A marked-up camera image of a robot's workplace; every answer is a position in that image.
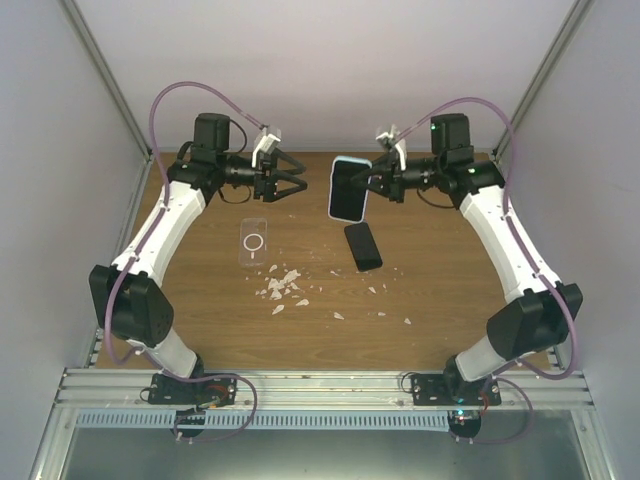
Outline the light blue cased phone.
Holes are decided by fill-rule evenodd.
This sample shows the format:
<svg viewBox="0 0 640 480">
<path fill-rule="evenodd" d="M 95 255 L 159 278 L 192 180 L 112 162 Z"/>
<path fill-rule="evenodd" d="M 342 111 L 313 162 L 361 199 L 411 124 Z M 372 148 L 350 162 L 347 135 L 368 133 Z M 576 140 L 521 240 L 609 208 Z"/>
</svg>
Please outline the light blue cased phone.
<svg viewBox="0 0 640 480">
<path fill-rule="evenodd" d="M 364 220 L 368 190 L 353 178 L 372 166 L 370 160 L 337 156 L 332 162 L 328 216 L 333 220 L 360 223 Z"/>
</svg>

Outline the black phone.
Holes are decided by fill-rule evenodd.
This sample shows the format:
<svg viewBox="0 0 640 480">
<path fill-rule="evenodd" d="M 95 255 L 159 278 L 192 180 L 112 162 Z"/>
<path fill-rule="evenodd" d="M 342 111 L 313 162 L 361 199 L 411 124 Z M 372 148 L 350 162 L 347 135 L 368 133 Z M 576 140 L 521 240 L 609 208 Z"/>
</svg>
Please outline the black phone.
<svg viewBox="0 0 640 480">
<path fill-rule="evenodd" d="M 359 272 L 382 267 L 382 257 L 366 222 L 346 226 L 344 234 Z"/>
</svg>

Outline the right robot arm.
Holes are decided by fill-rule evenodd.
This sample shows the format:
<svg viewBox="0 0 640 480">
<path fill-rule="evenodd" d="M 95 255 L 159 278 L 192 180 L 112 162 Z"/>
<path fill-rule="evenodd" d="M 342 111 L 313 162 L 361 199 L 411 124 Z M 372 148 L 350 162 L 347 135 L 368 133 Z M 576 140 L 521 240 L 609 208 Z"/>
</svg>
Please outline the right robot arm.
<svg viewBox="0 0 640 480">
<path fill-rule="evenodd" d="M 452 356 L 443 371 L 443 393 L 464 405 L 488 379 L 528 356 L 577 342 L 574 321 L 583 302 L 529 238 L 508 198 L 507 182 L 491 161 L 474 156 L 469 119 L 461 113 L 430 121 L 429 158 L 409 159 L 406 142 L 391 127 L 377 134 L 384 153 L 350 182 L 400 203 L 408 189 L 437 188 L 472 226 L 498 274 L 506 304 L 486 324 L 485 335 Z"/>
</svg>

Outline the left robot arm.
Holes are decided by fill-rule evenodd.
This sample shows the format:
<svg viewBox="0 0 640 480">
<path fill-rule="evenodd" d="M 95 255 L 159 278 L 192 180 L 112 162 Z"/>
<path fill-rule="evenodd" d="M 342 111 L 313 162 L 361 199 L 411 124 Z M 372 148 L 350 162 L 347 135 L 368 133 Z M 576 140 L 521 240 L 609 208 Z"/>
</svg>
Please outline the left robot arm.
<svg viewBox="0 0 640 480">
<path fill-rule="evenodd" d="M 130 244 L 108 266 L 97 265 L 89 286 L 104 345 L 122 365 L 146 355 L 173 377 L 171 391 L 185 404 L 203 398 L 205 378 L 196 373 L 198 355 L 173 327 L 174 309 L 162 291 L 166 270 L 194 221 L 224 185 L 248 187 L 255 199 L 279 201 L 302 192 L 305 166 L 284 153 L 282 134 L 263 126 L 248 156 L 229 147 L 232 119 L 201 113 L 194 136 L 183 144 L 169 168 L 151 213 Z"/>
</svg>

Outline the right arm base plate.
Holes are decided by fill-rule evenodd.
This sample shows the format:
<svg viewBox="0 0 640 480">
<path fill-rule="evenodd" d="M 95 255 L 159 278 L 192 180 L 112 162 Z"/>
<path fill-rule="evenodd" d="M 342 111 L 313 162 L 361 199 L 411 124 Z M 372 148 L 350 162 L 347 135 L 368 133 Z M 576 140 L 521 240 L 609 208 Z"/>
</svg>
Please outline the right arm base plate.
<svg viewBox="0 0 640 480">
<path fill-rule="evenodd" d="M 484 380 L 465 384 L 462 389 L 452 394 L 445 382 L 443 374 L 411 373 L 410 393 L 415 406 L 499 406 L 502 403 L 500 389 L 496 382 L 484 387 Z"/>
</svg>

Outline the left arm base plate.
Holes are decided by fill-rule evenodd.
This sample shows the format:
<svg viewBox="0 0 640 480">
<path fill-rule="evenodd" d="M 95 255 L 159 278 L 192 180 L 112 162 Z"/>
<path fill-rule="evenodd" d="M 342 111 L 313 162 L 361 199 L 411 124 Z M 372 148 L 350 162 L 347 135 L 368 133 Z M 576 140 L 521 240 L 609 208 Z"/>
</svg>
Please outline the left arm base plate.
<svg viewBox="0 0 640 480">
<path fill-rule="evenodd" d="M 237 380 L 216 377 L 203 382 L 184 382 L 163 374 L 155 374 L 149 387 L 141 391 L 141 399 L 151 405 L 182 405 L 216 408 L 235 402 Z"/>
</svg>

